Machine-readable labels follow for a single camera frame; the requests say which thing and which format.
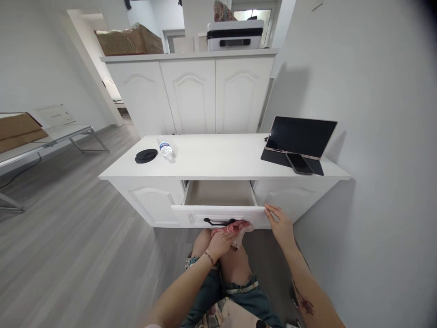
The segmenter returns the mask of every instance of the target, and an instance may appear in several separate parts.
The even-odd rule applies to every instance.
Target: water bottle
[[[158,144],[161,154],[164,155],[165,158],[171,159],[173,156],[173,149],[170,147],[167,140],[164,137],[159,137]]]

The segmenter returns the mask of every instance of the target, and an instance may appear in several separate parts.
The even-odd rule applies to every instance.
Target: hand
[[[295,236],[293,234],[293,222],[282,211],[282,208],[265,204],[264,212],[272,226],[273,235],[276,238],[279,246],[283,251],[289,250],[291,247],[296,247]],[[272,213],[278,217],[276,222]]]
[[[225,233],[223,231],[219,231],[213,236],[206,252],[213,258],[214,263],[217,263],[219,258],[229,251],[229,248],[237,236],[238,234]]]

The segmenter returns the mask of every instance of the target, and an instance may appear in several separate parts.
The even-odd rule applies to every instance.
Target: black tablet screen
[[[266,148],[322,157],[337,122],[276,116]]]

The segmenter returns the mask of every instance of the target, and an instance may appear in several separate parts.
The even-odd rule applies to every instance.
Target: black round lid
[[[150,162],[151,160],[153,160],[156,157],[157,154],[158,154],[158,151],[156,149],[142,150],[135,157],[135,162],[137,162],[139,164]]]

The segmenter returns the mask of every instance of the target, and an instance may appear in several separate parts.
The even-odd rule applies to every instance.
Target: bracelet
[[[209,260],[211,261],[212,265],[214,266],[213,258],[207,252],[204,252],[204,254],[209,258]]]

